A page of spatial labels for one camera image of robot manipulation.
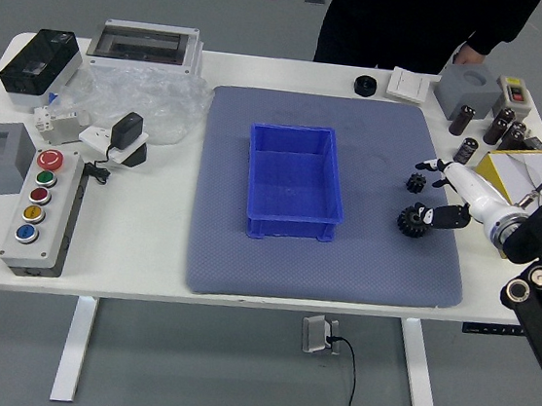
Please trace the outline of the person's left hand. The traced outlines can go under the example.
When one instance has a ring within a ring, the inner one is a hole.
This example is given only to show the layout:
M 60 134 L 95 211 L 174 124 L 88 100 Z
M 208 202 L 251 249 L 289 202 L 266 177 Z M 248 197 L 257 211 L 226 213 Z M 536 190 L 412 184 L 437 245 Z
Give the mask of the person's left hand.
M 482 64 L 486 60 L 486 56 L 478 53 L 471 48 L 467 43 L 464 43 L 459 50 L 454 54 L 452 63 L 459 65 Z

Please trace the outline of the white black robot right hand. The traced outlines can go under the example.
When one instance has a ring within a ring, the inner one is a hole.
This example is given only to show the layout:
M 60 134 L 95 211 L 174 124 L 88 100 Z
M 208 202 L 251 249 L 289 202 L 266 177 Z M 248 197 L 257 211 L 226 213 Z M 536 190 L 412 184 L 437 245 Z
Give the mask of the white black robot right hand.
M 461 163 L 443 160 L 427 160 L 416 168 L 440 171 L 444 178 L 435 187 L 450 184 L 464 202 L 460 205 L 426 207 L 417 203 L 409 212 L 409 224 L 428 226 L 433 229 L 460 229 L 472 218 L 481 223 L 487 239 L 497 248 L 514 233 L 527 218 L 519 205 L 511 205 L 482 176 Z

